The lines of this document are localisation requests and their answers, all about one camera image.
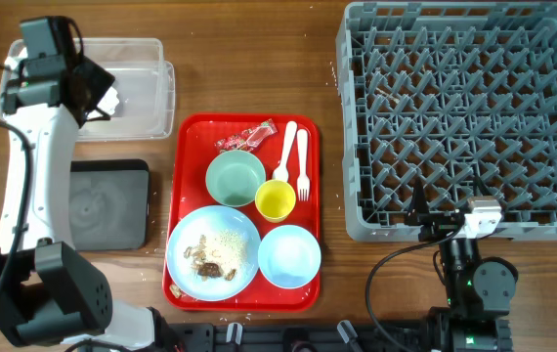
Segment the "mint green bowl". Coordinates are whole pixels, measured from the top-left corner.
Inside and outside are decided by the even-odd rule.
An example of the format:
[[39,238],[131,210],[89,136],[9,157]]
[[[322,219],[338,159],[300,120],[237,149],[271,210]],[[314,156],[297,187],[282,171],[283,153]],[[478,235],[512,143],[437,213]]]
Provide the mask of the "mint green bowl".
[[267,180],[260,159],[244,151],[228,151],[216,156],[205,174],[209,195],[218,203],[242,207],[255,199],[258,188]]

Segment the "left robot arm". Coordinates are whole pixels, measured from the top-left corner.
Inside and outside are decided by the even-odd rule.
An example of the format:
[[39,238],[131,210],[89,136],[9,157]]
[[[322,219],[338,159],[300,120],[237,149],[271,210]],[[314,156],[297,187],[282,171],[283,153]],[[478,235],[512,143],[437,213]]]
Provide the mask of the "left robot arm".
[[69,176],[79,129],[104,120],[113,76],[88,59],[74,20],[21,23],[27,55],[9,68],[0,128],[10,137],[0,220],[0,331],[14,346],[69,350],[162,347],[151,308],[113,298],[106,276],[74,247]]

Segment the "white paper napkin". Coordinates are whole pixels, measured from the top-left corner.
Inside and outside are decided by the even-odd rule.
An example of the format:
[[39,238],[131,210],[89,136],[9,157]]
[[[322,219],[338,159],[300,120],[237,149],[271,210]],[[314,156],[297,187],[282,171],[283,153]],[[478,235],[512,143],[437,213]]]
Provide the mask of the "white paper napkin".
[[118,92],[115,88],[110,87],[102,99],[97,104],[97,109],[101,109],[110,115],[115,113],[116,107],[119,105]]

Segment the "red candy wrapper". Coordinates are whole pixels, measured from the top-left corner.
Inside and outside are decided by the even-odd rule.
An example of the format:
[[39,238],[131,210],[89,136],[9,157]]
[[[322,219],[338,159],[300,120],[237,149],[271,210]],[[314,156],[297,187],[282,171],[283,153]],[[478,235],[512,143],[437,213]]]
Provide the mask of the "red candy wrapper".
[[253,127],[242,130],[215,143],[219,153],[244,151],[252,153],[265,139],[278,133],[274,122],[268,119]]

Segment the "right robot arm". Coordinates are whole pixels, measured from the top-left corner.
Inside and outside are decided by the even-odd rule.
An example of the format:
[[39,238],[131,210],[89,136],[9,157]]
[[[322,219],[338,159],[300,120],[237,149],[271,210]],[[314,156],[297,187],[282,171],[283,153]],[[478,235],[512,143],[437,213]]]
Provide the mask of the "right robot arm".
[[449,215],[430,211],[422,182],[413,186],[407,223],[420,228],[421,242],[439,247],[438,270],[448,306],[434,307],[424,318],[419,347],[423,351],[511,351],[512,332],[504,319],[510,313],[519,274],[500,257],[484,258],[479,240],[492,235],[502,219],[502,207],[480,178],[471,197]]

